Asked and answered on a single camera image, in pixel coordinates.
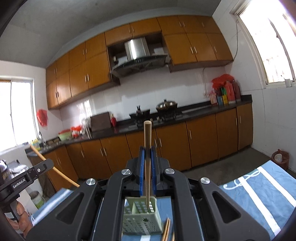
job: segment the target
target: black countertop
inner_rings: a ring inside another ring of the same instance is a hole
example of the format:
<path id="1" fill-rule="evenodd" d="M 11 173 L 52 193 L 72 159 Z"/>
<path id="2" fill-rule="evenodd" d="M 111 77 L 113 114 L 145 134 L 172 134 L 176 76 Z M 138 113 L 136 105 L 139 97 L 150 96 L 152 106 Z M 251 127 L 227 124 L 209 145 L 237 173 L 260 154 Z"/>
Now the black countertop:
<path id="1" fill-rule="evenodd" d="M 244 95 L 244 96 L 242 96 L 241 102 L 237 102 L 235 104 L 230 104 L 230 105 L 225 105 L 222 107 L 208 105 L 209 102 L 190 105 L 190 106 L 187 106 L 188 108 L 180 107 L 178 109 L 180 109 L 182 111 L 182 113 L 183 113 L 182 115 L 177 115 L 174 120 L 167 120 L 165 122 L 164 121 L 158 122 L 158 121 L 154 120 L 152 123 L 152 128 L 154 129 L 154 128 L 161 127 L 161 126 L 173 125 L 173 124 L 177 124 L 180 122 L 193 120 L 193 119 L 200 118 L 203 116 L 212 115 L 212 114 L 216 114 L 216 113 L 219 113 L 222 111 L 230 110 L 230 109 L 236 108 L 237 106 L 248 104 L 248 103 L 252 103 L 252 96 L 251 95 Z M 124 122 L 126 124 L 119 125 L 114 128 L 108 128 L 105 130 L 92 132 L 90 137 L 88 137 L 87 135 L 83 135 L 83 136 L 80 136 L 76 139 L 63 141 L 63 142 L 60 142 L 58 145 L 54 145 L 50 148 L 43 149 L 39 152 L 41 154 L 46 154 L 46 153 L 49 153 L 61 146 L 64 146 L 64 145 L 69 145 L 69 144 L 83 142 L 83 141 L 102 139 L 102 138 L 123 135 L 123 134 L 128 134 L 128 133 L 144 130 L 143 127 L 137 127 L 133 123 L 132 120 L 124 120 L 122 122 Z M 27 156 L 37 156 L 37 155 L 33 151 L 31 151 L 31 152 L 27 153 Z"/>

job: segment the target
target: finger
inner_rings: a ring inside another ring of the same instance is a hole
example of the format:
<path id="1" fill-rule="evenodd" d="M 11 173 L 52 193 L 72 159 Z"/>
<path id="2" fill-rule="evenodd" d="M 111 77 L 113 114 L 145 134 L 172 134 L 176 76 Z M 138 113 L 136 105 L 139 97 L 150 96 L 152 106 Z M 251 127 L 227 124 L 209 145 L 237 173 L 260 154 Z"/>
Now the finger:
<path id="1" fill-rule="evenodd" d="M 18 230 L 20 228 L 17 222 L 15 222 L 7 217 L 6 217 L 6 219 L 8 220 L 8 222 L 10 223 L 10 225 L 13 227 L 14 230 Z"/>
<path id="2" fill-rule="evenodd" d="M 17 214 L 21 216 L 24 213 L 24 211 L 24 206 L 20 202 L 17 202 Z"/>
<path id="3" fill-rule="evenodd" d="M 32 229 L 32 227 L 33 227 L 33 224 L 30 222 L 28 227 L 24 231 L 24 238 L 26 238 L 28 232 Z"/>
<path id="4" fill-rule="evenodd" d="M 23 215 L 19 219 L 19 227 L 21 231 L 25 231 L 25 229 L 29 226 L 30 224 L 29 216 L 27 213 L 23 213 Z"/>

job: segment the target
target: metal bolt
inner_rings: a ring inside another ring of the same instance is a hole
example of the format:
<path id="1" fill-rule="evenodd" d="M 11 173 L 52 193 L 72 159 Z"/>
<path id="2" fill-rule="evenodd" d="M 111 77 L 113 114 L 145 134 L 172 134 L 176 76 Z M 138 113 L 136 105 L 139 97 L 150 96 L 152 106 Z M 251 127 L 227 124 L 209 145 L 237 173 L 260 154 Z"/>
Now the metal bolt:
<path id="1" fill-rule="evenodd" d="M 86 184 L 89 185 L 89 186 L 92 186 L 96 183 L 96 180 L 93 179 L 93 178 L 90 178 L 90 179 L 87 179 L 86 180 Z"/>
<path id="2" fill-rule="evenodd" d="M 122 175 L 130 175 L 130 173 L 131 173 L 131 170 L 130 170 L 130 169 L 123 169 L 123 170 L 121 171 L 121 174 L 122 174 Z"/>
<path id="3" fill-rule="evenodd" d="M 203 184 L 209 184 L 210 183 L 210 180 L 207 177 L 202 177 L 200 179 L 200 182 L 203 183 Z"/>
<path id="4" fill-rule="evenodd" d="M 175 170 L 174 170 L 173 168 L 167 168 L 167 169 L 165 170 L 165 173 L 166 173 L 166 174 L 174 174 L 174 173 L 175 173 Z"/>

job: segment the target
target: gray ceiling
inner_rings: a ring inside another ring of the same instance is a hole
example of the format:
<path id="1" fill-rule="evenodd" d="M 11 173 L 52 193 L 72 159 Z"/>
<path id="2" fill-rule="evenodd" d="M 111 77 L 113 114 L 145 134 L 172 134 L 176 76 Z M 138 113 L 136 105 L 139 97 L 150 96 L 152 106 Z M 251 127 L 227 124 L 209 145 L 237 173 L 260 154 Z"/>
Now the gray ceiling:
<path id="1" fill-rule="evenodd" d="M 47 67 L 63 45 L 105 21 L 156 8 L 211 16 L 220 0 L 28 0 L 0 37 L 0 60 Z"/>

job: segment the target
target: window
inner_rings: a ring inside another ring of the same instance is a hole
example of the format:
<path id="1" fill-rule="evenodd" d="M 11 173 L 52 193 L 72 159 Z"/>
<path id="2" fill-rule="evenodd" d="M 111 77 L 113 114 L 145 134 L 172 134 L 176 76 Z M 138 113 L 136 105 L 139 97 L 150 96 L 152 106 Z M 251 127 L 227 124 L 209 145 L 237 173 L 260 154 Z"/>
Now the window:
<path id="1" fill-rule="evenodd" d="M 296 26 L 279 0 L 248 0 L 237 15 L 256 44 L 268 83 L 295 81 Z"/>
<path id="2" fill-rule="evenodd" d="M 0 151 L 36 139 L 32 81 L 0 80 Z"/>

